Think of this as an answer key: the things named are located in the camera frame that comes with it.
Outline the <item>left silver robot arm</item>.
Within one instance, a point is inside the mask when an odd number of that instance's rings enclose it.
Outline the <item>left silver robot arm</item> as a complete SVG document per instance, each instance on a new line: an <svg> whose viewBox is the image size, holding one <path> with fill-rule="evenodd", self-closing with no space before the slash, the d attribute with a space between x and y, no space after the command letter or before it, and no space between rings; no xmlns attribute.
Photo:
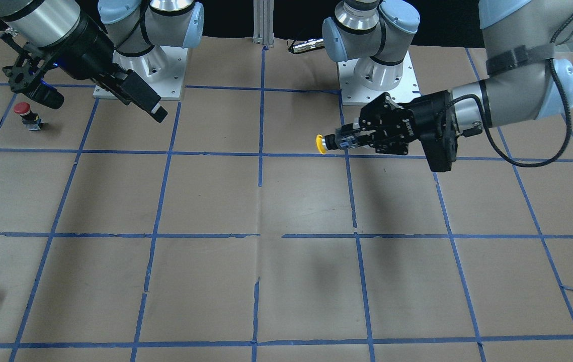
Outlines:
<svg viewBox="0 0 573 362"><path fill-rule="evenodd" d="M417 94L430 94L488 77L485 51L481 48L411 46L410 57L417 74ZM573 45L557 54L573 64ZM490 131L497 146L521 162L541 162L560 149L566 126L560 115L494 128ZM560 158L573 162L573 136Z"/></svg>

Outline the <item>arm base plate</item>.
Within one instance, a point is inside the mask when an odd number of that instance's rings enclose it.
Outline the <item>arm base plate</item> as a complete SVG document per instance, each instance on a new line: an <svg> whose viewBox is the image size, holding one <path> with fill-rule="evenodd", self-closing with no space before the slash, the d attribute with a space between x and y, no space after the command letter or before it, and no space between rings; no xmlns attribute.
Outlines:
<svg viewBox="0 0 573 362"><path fill-rule="evenodd" d="M180 101L183 97L185 73L190 49L155 46L139 57L127 57L117 51L112 60L125 69L132 69L150 85L164 101Z"/></svg>
<svg viewBox="0 0 573 362"><path fill-rule="evenodd" d="M338 62L337 66L345 106L367 105L382 93L388 93L397 103L421 96L409 53L394 66L378 64L369 57Z"/></svg>

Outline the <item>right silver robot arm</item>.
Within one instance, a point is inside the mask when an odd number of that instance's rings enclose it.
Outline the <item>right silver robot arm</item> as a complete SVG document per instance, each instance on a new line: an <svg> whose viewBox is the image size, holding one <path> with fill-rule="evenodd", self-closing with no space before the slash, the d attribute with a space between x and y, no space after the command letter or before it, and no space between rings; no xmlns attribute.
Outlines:
<svg viewBox="0 0 573 362"><path fill-rule="evenodd" d="M8 112L0 128L0 151L70 153L86 138L90 154L304 154L317 152L314 134L341 125L341 91L336 64L321 53L294 55L285 42L265 49L250 38L203 37L194 50L174 60L186 71L173 78L176 99L159 100L167 112L158 122L135 102L124 105L113 94L99 101L93 75L111 74L112 41L84 12L65 39L42 47L58 53L77 84L59 109L36 104L43 130L27 131L19 115Z"/></svg>

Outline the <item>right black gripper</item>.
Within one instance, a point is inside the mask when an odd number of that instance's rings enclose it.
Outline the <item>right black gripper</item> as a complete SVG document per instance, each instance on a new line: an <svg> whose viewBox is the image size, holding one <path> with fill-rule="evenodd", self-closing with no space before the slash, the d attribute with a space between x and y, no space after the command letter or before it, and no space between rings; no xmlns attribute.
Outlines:
<svg viewBox="0 0 573 362"><path fill-rule="evenodd" d="M81 30L72 44L72 77L90 79L125 105L135 104L162 122L167 116L160 95L135 71L112 62L112 43L99 30Z"/></svg>

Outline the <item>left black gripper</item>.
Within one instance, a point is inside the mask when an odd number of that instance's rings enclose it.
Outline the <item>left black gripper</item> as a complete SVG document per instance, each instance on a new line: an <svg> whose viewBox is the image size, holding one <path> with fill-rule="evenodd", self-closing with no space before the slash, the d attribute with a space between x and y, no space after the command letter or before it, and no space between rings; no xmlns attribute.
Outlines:
<svg viewBox="0 0 573 362"><path fill-rule="evenodd" d="M409 103L396 103L388 93L381 94L361 109L358 123L336 129L337 137L358 137L336 138L337 149L370 146L378 153L406 154L411 142L420 141L430 98L431 94L417 97Z"/></svg>

